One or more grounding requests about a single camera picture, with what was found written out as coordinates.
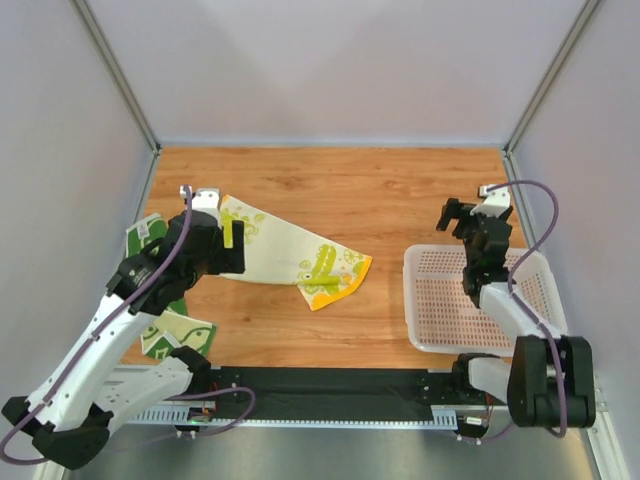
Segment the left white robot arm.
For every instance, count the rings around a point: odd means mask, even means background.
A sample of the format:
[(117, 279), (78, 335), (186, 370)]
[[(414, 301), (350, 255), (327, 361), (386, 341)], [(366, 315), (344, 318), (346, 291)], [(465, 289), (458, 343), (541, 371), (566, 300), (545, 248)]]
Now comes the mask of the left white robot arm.
[(22, 432), (40, 461), (69, 470), (93, 460), (129, 419), (162, 400), (219, 396), (210, 385), (210, 362), (181, 346), (134, 380), (104, 383), (131, 342), (204, 275), (245, 269), (244, 224), (221, 223), (202, 211), (185, 211), (167, 234), (125, 258), (107, 283), (86, 330), (47, 380), (28, 396), (14, 396), (2, 414), (12, 428), (7, 445)]

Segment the cream yellow crocodile towel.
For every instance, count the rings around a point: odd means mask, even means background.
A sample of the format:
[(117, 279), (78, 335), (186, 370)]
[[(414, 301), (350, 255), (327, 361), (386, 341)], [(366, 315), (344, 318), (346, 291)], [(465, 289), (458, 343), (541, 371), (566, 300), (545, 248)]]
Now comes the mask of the cream yellow crocodile towel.
[(245, 271), (227, 279), (295, 286), (312, 311), (354, 293), (372, 258), (226, 195), (220, 204), (225, 226), (244, 224)]

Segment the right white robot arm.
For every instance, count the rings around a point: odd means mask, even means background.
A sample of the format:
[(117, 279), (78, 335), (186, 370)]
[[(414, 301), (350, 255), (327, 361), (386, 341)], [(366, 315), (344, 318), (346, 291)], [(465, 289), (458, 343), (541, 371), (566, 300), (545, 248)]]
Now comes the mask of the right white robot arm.
[(561, 333), (517, 293), (506, 265), (511, 212), (508, 205), (474, 205), (456, 198), (442, 208), (437, 230), (455, 221), (453, 235), (464, 246), (464, 293), (514, 346), (510, 362), (486, 353), (461, 354), (453, 373), (459, 386), (505, 403), (515, 425), (544, 428), (560, 437), (569, 428), (595, 423), (592, 350), (585, 338)]

